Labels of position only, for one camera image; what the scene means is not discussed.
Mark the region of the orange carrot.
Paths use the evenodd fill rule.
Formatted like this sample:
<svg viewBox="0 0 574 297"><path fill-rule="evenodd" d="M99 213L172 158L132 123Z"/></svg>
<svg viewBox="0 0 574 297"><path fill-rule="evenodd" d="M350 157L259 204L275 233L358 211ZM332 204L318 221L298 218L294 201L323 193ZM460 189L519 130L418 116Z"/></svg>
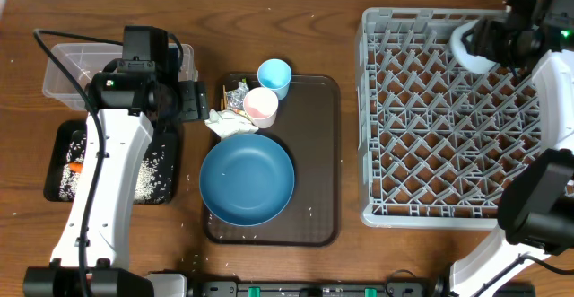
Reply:
<svg viewBox="0 0 574 297"><path fill-rule="evenodd" d="M78 162L70 162L68 164L68 168L75 173L81 173L82 169L83 169L83 165L81 163L78 163Z"/></svg>

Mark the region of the pink cup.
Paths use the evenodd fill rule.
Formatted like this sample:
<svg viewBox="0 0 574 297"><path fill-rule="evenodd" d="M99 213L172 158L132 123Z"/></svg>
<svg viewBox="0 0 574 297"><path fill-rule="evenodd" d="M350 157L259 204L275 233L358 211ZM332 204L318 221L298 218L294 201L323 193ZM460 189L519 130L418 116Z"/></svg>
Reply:
<svg viewBox="0 0 574 297"><path fill-rule="evenodd" d="M269 128L275 122L278 107L276 94L265 87L250 90L243 100L244 111L259 128Z"/></svg>

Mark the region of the silver foil wrapper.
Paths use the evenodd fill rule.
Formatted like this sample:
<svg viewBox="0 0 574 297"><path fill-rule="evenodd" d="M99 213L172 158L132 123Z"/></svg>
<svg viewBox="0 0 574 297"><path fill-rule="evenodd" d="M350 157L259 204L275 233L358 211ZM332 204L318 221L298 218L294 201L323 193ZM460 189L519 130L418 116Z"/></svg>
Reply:
<svg viewBox="0 0 574 297"><path fill-rule="evenodd" d="M238 82L238 87L234 90L225 91L225 107L232 110L243 110L243 101L249 92L245 79Z"/></svg>

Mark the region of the light blue small bowl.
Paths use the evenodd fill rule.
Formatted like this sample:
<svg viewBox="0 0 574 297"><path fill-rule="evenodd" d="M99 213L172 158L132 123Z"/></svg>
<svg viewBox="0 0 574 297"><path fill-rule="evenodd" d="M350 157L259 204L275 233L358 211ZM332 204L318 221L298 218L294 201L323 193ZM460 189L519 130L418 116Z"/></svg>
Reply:
<svg viewBox="0 0 574 297"><path fill-rule="evenodd" d="M485 57L471 55L463 43L463 34L471 31L476 23L478 23L478 21L474 20L455 28L448 44L454 59L464 69L473 74L486 74L496 65L496 63Z"/></svg>

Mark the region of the white napkin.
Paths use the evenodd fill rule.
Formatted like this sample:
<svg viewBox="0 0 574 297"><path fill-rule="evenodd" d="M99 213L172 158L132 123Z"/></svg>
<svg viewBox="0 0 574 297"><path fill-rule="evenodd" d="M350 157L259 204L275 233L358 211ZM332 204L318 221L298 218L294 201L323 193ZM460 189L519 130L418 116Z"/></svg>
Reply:
<svg viewBox="0 0 574 297"><path fill-rule="evenodd" d="M232 135L253 134L258 130L248 118L228 109L222 111L211 109L205 124L221 139Z"/></svg>

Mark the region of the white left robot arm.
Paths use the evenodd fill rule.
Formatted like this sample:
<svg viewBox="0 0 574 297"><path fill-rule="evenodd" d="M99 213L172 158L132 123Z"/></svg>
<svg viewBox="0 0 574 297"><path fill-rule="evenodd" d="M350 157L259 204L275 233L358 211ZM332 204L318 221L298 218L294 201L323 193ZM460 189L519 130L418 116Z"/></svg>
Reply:
<svg viewBox="0 0 574 297"><path fill-rule="evenodd" d="M205 120L203 83L180 81L183 47L153 26L126 26L122 55L82 86L42 40L35 40L83 99L83 170L48 266L31 266L26 296L187 296L185 275L129 270L129 228L138 173L161 124Z"/></svg>

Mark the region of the dark blue plate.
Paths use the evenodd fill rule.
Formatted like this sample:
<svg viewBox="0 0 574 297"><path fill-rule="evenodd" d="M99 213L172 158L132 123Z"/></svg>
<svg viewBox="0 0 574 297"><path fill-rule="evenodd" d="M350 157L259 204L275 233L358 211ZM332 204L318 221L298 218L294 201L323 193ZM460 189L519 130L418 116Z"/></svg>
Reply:
<svg viewBox="0 0 574 297"><path fill-rule="evenodd" d="M204 158L199 189L209 212L235 226L267 223L290 203L295 169L289 154L258 134L233 135Z"/></svg>

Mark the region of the white rice pile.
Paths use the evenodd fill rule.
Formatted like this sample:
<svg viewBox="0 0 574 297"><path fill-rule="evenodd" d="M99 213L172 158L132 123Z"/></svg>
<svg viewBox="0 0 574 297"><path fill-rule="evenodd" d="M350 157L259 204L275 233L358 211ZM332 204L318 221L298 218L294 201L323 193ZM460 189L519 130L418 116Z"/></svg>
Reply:
<svg viewBox="0 0 574 297"><path fill-rule="evenodd" d="M83 164L86 134L83 130L72 133L66 142L60 161L51 169L51 184L47 192L59 202L72 202L80 173L68 168L70 162ZM174 164L177 158L178 137L173 133L156 135L142 160L135 186L135 204L157 205L171 199Z"/></svg>

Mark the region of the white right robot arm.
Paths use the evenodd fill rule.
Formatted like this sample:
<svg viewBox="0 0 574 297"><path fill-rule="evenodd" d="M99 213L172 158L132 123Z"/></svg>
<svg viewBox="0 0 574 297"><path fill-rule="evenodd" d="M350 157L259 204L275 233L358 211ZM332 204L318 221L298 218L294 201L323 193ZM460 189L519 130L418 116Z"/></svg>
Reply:
<svg viewBox="0 0 574 297"><path fill-rule="evenodd" d="M456 61L484 74L499 64L525 69L539 102L541 152L503 191L498 223L438 280L437 296L510 296L506 282L573 246L573 0L507 0L505 21L483 18L452 32Z"/></svg>

